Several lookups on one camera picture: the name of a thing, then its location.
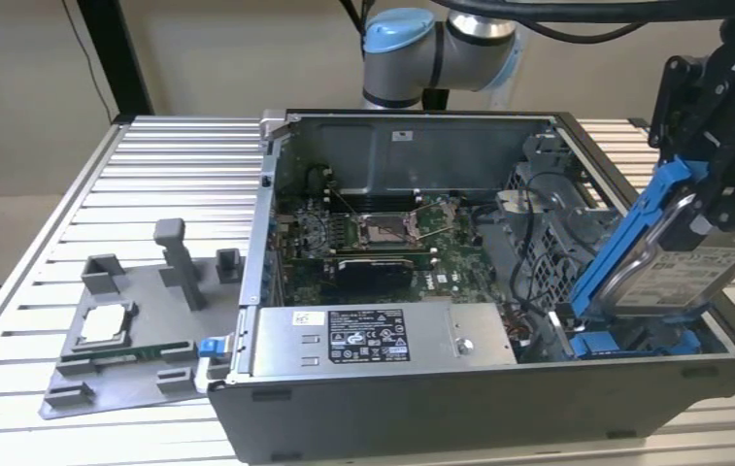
metal table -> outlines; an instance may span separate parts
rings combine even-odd
[[[632,185],[657,153],[625,120],[581,120]],[[181,217],[192,256],[244,250],[260,159],[258,120],[137,117],[115,125],[0,290],[0,464],[238,463],[204,399],[44,421],[36,410],[79,299],[81,261],[157,263],[152,222]],[[735,302],[735,283],[726,288]],[[546,465],[735,464],[735,397],[694,405],[645,440],[358,460]]]

power supply label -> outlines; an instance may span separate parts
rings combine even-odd
[[[410,361],[410,341],[401,309],[330,311],[328,360],[334,364]]]

beige wall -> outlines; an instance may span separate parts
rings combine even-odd
[[[254,117],[272,107],[359,105],[358,38],[334,0],[121,3],[159,113]],[[430,4],[378,2],[399,5]],[[513,106],[648,117],[665,58],[714,44],[709,23],[648,26],[594,47],[531,38]],[[451,108],[486,106],[485,95],[451,96]],[[64,190],[105,128],[59,1],[0,0],[0,194]]]

motherboard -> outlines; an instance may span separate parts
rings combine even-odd
[[[370,199],[327,190],[304,200],[278,215],[284,304],[502,302],[473,218],[487,207],[457,192]]]

warning label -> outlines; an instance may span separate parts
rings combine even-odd
[[[688,306],[733,264],[735,248],[664,251],[617,304],[661,308]]]
[[[410,361],[401,309],[330,311],[328,360],[334,364]]]

